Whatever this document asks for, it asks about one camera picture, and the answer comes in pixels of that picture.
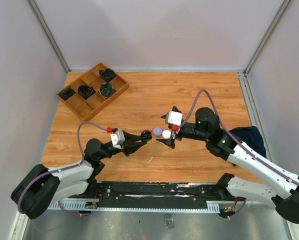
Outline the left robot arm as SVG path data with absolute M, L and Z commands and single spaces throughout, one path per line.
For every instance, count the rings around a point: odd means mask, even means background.
M 102 159 L 123 153 L 130 156 L 152 139 L 149 130 L 140 135 L 114 130 L 111 140 L 103 143 L 92 138 L 86 143 L 83 158 L 78 163 L 47 168 L 35 165 L 12 191 L 10 198 L 17 210 L 33 220 L 41 216 L 51 204 L 74 195 L 91 198 L 96 194 L 95 177 L 103 170 Z

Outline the purple earbud charging case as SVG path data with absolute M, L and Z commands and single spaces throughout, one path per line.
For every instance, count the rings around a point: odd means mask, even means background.
M 163 133 L 163 129 L 161 127 L 155 127 L 153 129 L 153 134 L 157 137 L 160 137 Z

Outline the white charging case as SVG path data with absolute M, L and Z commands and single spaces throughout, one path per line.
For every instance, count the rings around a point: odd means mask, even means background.
M 164 130 L 163 132 L 162 132 L 162 134 L 161 134 L 161 136 L 164 138 L 164 139 L 169 139 L 170 137 L 171 137 L 171 135 L 172 135 L 172 133 L 171 133 L 171 131 L 170 130 Z

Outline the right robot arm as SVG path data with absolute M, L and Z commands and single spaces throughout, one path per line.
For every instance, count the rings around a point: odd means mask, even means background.
M 225 173 L 216 183 L 216 195 L 221 200 L 231 196 L 250 199 L 272 208 L 285 220 L 299 224 L 299 176 L 279 167 L 258 154 L 240 138 L 220 127 L 220 118 L 208 107 L 195 112 L 195 123 L 188 123 L 176 106 L 162 119 L 170 130 L 167 139 L 161 139 L 170 148 L 175 141 L 191 139 L 204 141 L 214 156 L 252 173 L 262 183 L 244 180 Z

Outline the black charging case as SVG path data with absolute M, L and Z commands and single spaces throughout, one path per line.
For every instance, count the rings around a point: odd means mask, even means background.
M 140 137 L 141 137 L 141 141 L 142 142 L 148 142 L 148 141 L 150 141 L 152 139 L 152 133 L 151 133 L 151 131 L 150 132 L 143 131 L 140 134 Z

